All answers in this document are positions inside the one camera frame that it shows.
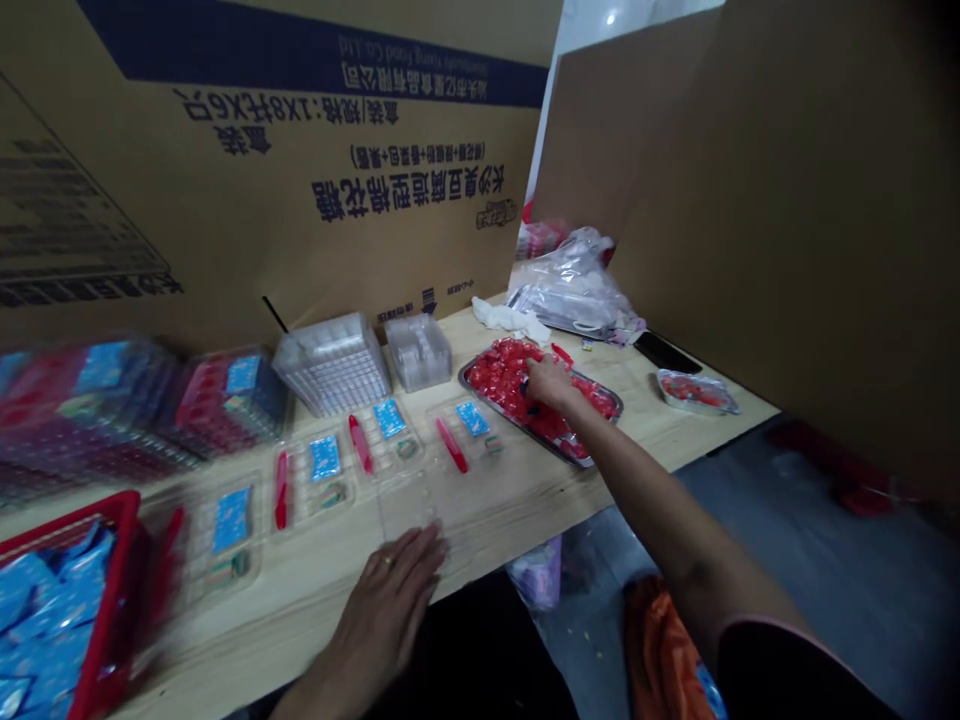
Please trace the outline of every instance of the cardboard box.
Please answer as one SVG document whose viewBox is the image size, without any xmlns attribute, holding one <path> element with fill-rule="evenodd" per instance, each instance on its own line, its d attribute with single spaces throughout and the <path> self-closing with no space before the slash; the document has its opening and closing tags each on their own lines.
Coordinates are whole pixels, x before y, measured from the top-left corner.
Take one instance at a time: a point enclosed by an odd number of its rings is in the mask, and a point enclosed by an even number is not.
<svg viewBox="0 0 960 720">
<path fill-rule="evenodd" d="M 264 297 L 295 327 L 505 289 L 560 9 L 4 5 L 4 341 L 196 352 L 275 342 Z"/>
<path fill-rule="evenodd" d="M 960 500 L 958 117 L 924 5 L 728 0 L 564 55 L 534 216 L 619 240 L 655 330 Z"/>
</svg>

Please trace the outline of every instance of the human arm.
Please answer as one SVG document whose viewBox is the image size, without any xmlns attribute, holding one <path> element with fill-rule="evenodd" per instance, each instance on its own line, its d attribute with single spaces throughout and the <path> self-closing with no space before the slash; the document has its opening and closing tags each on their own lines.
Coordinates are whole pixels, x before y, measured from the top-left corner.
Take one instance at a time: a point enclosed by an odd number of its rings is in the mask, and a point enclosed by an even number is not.
<svg viewBox="0 0 960 720">
<path fill-rule="evenodd" d="M 570 384 L 551 356 L 528 360 L 532 398 L 559 412 L 586 446 L 627 523 L 670 588 L 711 672 L 720 635 L 737 615 L 758 615 L 809 633 L 793 601 L 686 488 Z"/>
<path fill-rule="evenodd" d="M 439 533 L 414 528 L 370 556 L 330 643 L 271 720 L 358 720 L 373 705 L 410 660 L 446 557 Z"/>
</svg>

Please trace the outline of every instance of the metal tray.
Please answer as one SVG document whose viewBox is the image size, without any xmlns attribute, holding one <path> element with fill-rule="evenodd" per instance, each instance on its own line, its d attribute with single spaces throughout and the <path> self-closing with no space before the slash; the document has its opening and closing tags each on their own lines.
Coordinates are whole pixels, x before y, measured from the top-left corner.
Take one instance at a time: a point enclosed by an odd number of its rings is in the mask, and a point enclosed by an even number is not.
<svg viewBox="0 0 960 720">
<path fill-rule="evenodd" d="M 593 458 L 592 458 L 592 457 L 585 457 L 585 458 L 583 458 L 583 459 L 580 459 L 580 458 L 575 458 L 575 457 L 572 457 L 572 456 L 570 456 L 570 455 L 567 455 L 566 453 L 562 452 L 558 446 L 554 445 L 552 442 L 550 442 L 549 440 L 547 440 L 547 439 L 544 438 L 543 436 L 537 435 L 535 432 L 533 432 L 533 431 L 532 431 L 530 428 L 528 428 L 527 426 L 521 425 L 520 423 L 518 423 L 518 422 L 517 422 L 516 420 L 514 420 L 513 418 L 508 417 L 508 416 L 503 412 L 503 408 L 500 407 L 499 405 L 497 405 L 495 402 L 493 402 L 492 400 L 490 400 L 490 399 L 484 397 L 483 395 L 480 395 L 479 393 L 477 393 L 477 391 L 474 390 L 473 385 L 470 384 L 470 381 L 467 380 L 467 373 L 469 373 L 470 370 L 473 369 L 473 366 L 476 364 L 476 362 L 477 362 L 477 358 L 475 357 L 473 360 L 471 360 L 471 361 L 468 362 L 466 365 L 464 365 L 462 368 L 460 368 L 460 372 L 457 373 L 457 379 L 460 381 L 460 384 L 463 385 L 463 387 L 465 387 L 465 388 L 466 388 L 467 390 L 469 390 L 471 393 L 473 393 L 474 395 L 476 395 L 482 402 L 486 403 L 487 405 L 489 405 L 490 407 L 492 407 L 494 410 L 496 410 L 497 413 L 498 413 L 504 420 L 507 420 L 507 421 L 509 421 L 510 423 L 512 423 L 513 425 L 515 425 L 516 427 L 520 428 L 523 432 L 525 432 L 527 435 L 529 435 L 530 437 L 532 437 L 532 438 L 533 438 L 534 440 L 536 440 L 538 443 L 540 443 L 541 445 L 543 445 L 547 450 L 549 450 L 550 452 L 552 452 L 552 453 L 553 453 L 554 455 L 556 455 L 557 457 L 559 457 L 559 458 L 561 458 L 561 459 L 563 459 L 563 460 L 566 460 L 566 461 L 567 461 L 568 463 L 570 463 L 571 465 L 576 465 L 577 467 L 588 468 L 588 467 L 593 467 L 593 466 L 594 466 L 594 462 L 593 462 Z M 570 371 L 570 374 L 571 374 L 571 375 L 576 375 L 577 377 L 582 378 L 583 380 L 587 380 L 587 381 L 589 381 L 589 382 L 596 382 L 596 380 L 594 380 L 593 378 L 588 377 L 588 376 L 584 375 L 584 374 L 581 373 L 581 372 L 577 372 L 576 370 L 571 370 L 571 371 Z M 614 406 L 616 407 L 616 412 L 613 414 L 613 417 L 610 418 L 610 422 L 613 423 L 614 425 L 616 425 L 616 424 L 617 424 L 617 420 L 619 420 L 619 419 L 620 419 L 620 416 L 623 414 L 623 400 L 621 400 L 621 399 L 620 399 L 620 396 L 617 395 L 615 392 L 613 392 L 613 390 L 611 390 L 610 388 L 605 387 L 605 386 L 603 386 L 603 385 L 600 385 L 600 392 L 605 393 L 605 394 L 606 394 L 607 396 L 609 396 L 609 397 L 613 400 L 613 402 L 614 402 Z"/>
</svg>

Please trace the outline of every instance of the wooden table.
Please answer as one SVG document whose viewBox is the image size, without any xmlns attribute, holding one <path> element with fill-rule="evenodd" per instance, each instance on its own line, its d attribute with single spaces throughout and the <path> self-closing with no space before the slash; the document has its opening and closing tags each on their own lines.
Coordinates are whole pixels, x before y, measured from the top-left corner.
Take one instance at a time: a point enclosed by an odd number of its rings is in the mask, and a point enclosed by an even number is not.
<svg viewBox="0 0 960 720">
<path fill-rule="evenodd" d="M 502 302 L 502 297 L 492 302 Z M 440 325 L 453 347 L 455 373 L 504 335 L 483 328 L 469 309 L 441 320 Z M 633 348 L 597 344 L 593 352 L 584 352 L 579 338 L 556 332 L 553 340 L 570 353 L 577 369 L 620 395 L 625 406 L 620 427 L 668 470 L 686 465 L 777 413 L 772 405 L 729 380 L 742 415 L 707 418 L 674 410 L 658 395 L 654 366 Z M 705 372 L 722 377 L 709 369 Z M 395 384 L 424 439 L 428 437 L 425 411 L 466 396 L 456 378 L 409 396 Z M 329 420 L 315 420 L 299 406 L 294 434 L 327 424 Z M 409 497 L 398 496 L 399 501 L 391 504 L 392 516 L 386 518 L 390 528 L 420 524 L 425 505 L 435 508 L 444 523 L 451 555 L 442 569 L 436 599 L 613 502 L 596 471 L 564 463 L 512 426 L 504 436 L 508 473 L 445 475 L 432 483 L 429 498 L 411 486 Z M 144 504 L 149 508 L 158 497 L 178 492 L 184 485 L 215 482 L 250 470 L 272 477 L 273 469 L 274 450 L 265 447 L 151 487 L 144 492 Z M 104 489 L 88 489 L 39 503 L 0 521 L 0 536 L 10 537 L 106 494 Z M 363 563 L 383 542 L 382 528 L 376 492 L 367 486 L 338 517 L 282 542 L 268 539 L 263 568 L 254 584 L 181 619 L 161 658 L 116 717 L 219 720 L 293 680 L 332 634 Z"/>
</svg>

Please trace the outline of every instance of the red plastic basket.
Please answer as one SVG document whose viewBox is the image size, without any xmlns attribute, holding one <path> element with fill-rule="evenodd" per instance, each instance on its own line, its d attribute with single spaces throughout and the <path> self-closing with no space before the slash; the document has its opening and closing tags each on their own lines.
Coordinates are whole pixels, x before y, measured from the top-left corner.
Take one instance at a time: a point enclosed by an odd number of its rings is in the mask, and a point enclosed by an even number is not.
<svg viewBox="0 0 960 720">
<path fill-rule="evenodd" d="M 125 490 L 0 543 L 0 567 L 35 550 L 79 542 L 99 520 L 116 533 L 100 611 L 67 720 L 100 720 L 123 700 L 140 636 L 150 536 L 137 520 L 140 493 Z"/>
</svg>

